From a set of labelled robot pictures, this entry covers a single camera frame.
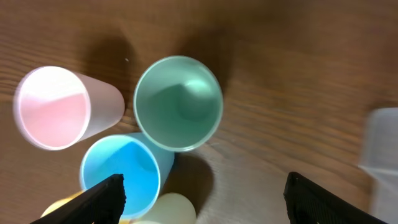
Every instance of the stacked cups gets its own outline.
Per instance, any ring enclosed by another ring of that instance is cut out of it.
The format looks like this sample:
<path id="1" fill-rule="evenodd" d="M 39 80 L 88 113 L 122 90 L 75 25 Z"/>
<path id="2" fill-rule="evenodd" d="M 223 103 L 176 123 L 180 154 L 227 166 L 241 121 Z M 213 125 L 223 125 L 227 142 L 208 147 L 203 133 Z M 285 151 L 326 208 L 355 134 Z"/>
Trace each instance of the stacked cups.
<path id="1" fill-rule="evenodd" d="M 94 143 L 81 163 L 82 190 L 112 174 L 123 174 L 127 199 L 122 219 L 140 224 L 194 223 L 195 209 L 184 196 L 157 198 L 174 153 L 209 140 L 222 112 L 220 86 L 204 64 L 184 56 L 159 60 L 145 71 L 134 93 L 134 114 L 142 133 L 107 136 Z M 48 150 L 65 149 L 110 128 L 123 113 L 124 100 L 114 86 L 60 67 L 28 73 L 14 99 L 21 133 Z M 46 212 L 72 198 L 54 203 Z"/>

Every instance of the yellow cup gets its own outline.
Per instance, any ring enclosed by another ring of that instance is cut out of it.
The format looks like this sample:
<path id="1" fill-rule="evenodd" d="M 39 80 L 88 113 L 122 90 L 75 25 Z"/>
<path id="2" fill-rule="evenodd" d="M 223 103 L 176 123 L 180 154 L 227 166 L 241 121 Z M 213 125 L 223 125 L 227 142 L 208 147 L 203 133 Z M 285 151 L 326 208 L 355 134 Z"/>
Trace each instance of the yellow cup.
<path id="1" fill-rule="evenodd" d="M 66 203 L 68 203 L 70 200 L 74 199 L 75 197 L 79 196 L 81 193 L 83 193 L 83 191 L 79 191 L 67 198 L 58 200 L 56 202 L 54 202 L 52 205 L 50 205 L 42 214 L 41 218 L 51 212 L 53 212 L 54 210 L 56 210 L 57 208 L 61 207 L 62 205 L 65 205 Z M 130 224 L 131 220 L 120 220 L 119 224 Z"/>

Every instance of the clear plastic container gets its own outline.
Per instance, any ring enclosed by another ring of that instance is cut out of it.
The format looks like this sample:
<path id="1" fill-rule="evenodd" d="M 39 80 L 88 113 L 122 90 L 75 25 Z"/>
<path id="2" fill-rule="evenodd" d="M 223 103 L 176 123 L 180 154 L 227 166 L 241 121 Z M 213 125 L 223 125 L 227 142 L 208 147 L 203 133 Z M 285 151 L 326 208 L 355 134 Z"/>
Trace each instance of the clear plastic container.
<path id="1" fill-rule="evenodd" d="M 398 224 L 398 108 L 372 112 L 359 166 L 376 179 L 372 215 Z"/>

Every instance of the pink cup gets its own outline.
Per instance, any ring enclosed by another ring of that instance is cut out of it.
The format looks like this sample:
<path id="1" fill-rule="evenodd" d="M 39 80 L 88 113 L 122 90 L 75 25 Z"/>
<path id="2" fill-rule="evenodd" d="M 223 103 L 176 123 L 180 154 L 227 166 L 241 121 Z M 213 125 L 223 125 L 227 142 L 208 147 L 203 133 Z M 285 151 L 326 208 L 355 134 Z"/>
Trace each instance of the pink cup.
<path id="1" fill-rule="evenodd" d="M 45 66 L 29 72 L 14 97 L 14 117 L 32 144 L 65 149 L 115 125 L 124 100 L 114 86 L 67 69 Z"/>

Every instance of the plastic cup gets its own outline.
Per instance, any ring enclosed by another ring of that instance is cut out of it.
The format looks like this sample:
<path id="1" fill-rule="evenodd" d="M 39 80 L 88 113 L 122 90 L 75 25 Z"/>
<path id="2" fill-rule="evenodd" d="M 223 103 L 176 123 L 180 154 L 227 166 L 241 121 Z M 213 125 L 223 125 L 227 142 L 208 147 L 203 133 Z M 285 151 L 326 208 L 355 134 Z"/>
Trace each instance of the plastic cup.
<path id="1" fill-rule="evenodd" d="M 51 204 L 42 214 L 41 218 L 44 217 L 45 215 L 48 215 L 49 213 L 55 211 L 56 209 L 58 209 L 59 207 L 65 205 L 66 203 L 70 202 L 72 199 L 74 199 L 75 197 L 79 196 L 81 193 L 83 193 L 83 191 L 79 191 L 67 198 L 58 200 L 56 202 L 54 202 L 53 204 Z M 120 220 L 119 224 L 129 224 L 131 222 L 131 220 Z"/>
<path id="2" fill-rule="evenodd" d="M 190 57 L 171 56 L 151 65 L 139 80 L 134 113 L 142 132 L 156 145 L 189 151 L 216 131 L 223 95 L 204 64 Z"/>
<path id="3" fill-rule="evenodd" d="M 374 110 L 368 118 L 359 167 L 375 178 L 372 215 L 397 223 L 398 108 Z"/>
<path id="4" fill-rule="evenodd" d="M 87 190 L 112 174 L 123 174 L 127 199 L 121 218 L 134 219 L 155 204 L 173 162 L 173 152 L 156 146 L 142 133 L 112 135 L 94 143 L 85 154 L 80 185 Z"/>
<path id="5" fill-rule="evenodd" d="M 165 194 L 154 207 L 133 224 L 195 224 L 197 215 L 192 203 L 177 193 Z"/>
<path id="6" fill-rule="evenodd" d="M 61 150 L 115 125 L 124 100 L 114 86 L 67 69 L 29 72 L 14 98 L 21 133 L 42 149 Z"/>

